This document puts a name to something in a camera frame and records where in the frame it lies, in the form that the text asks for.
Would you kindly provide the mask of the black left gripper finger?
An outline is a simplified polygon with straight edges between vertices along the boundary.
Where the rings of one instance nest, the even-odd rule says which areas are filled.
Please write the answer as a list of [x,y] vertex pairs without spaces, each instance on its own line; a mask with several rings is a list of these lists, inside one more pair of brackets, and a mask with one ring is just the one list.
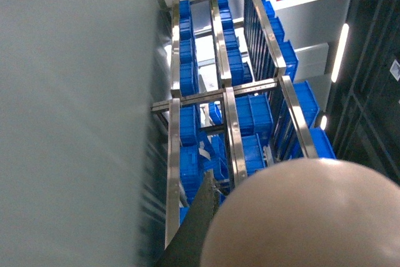
[[174,238],[156,266],[199,266],[207,231],[215,215],[215,178],[207,171]]

